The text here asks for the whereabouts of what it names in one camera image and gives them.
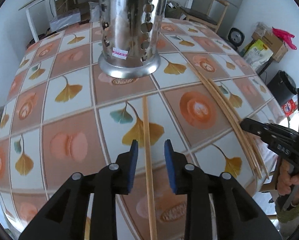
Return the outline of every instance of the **metal utensil holder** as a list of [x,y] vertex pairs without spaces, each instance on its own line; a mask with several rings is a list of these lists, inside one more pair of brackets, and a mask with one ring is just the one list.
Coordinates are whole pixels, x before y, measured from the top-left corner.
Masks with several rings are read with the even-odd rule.
[[138,78],[156,71],[156,50],[166,0],[100,0],[102,71],[115,78]]

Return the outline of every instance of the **tiled countertop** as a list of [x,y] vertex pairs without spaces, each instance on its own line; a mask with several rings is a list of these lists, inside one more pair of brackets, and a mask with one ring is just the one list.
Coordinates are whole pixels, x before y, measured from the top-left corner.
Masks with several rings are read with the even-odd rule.
[[[157,45],[160,68],[147,77],[120,80],[99,68],[100,40],[97,23],[68,28],[30,47],[17,71],[0,128],[0,201],[17,230],[72,173],[98,172],[138,139],[134,188],[116,198],[118,238],[150,239],[140,134],[145,95],[159,239],[180,238],[185,226],[185,197],[172,194],[168,183],[166,139],[206,173],[229,171],[255,192],[258,181],[235,133],[188,67],[212,78],[241,118],[279,122],[279,105],[234,50],[203,25],[164,19]],[[258,143],[271,168],[274,154]]]

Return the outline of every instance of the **human hand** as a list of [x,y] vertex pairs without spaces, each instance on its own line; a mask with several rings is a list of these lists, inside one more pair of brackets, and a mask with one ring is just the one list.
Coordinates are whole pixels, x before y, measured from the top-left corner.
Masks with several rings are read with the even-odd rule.
[[[291,177],[288,174],[289,169],[290,169],[290,164],[286,160],[283,160],[279,168],[280,174],[277,183],[277,191],[282,196],[291,193],[291,187],[290,187],[291,185],[299,185],[299,173]],[[296,206],[298,203],[299,203],[299,190],[292,201],[292,204],[294,206]]]

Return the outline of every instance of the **sleeve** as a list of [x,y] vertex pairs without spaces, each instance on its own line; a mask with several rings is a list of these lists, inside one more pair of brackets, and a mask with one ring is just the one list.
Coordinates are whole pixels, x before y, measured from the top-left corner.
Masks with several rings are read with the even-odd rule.
[[299,225],[299,204],[289,211],[280,210],[275,202],[277,219],[279,221],[280,233],[284,239],[287,239]]

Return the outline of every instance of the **chair seat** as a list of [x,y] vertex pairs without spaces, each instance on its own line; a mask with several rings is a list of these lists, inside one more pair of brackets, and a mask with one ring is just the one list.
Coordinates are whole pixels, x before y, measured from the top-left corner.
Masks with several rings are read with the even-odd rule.
[[193,16],[193,17],[196,17],[196,18],[199,18],[205,22],[208,22],[210,24],[213,24],[213,25],[217,25],[217,22],[214,21],[211,17],[209,17],[208,15],[206,14],[203,14],[201,12],[198,12],[198,11],[195,11],[193,9],[188,9],[188,8],[185,8],[185,7],[181,7],[181,9],[187,13],[188,15],[190,16]]

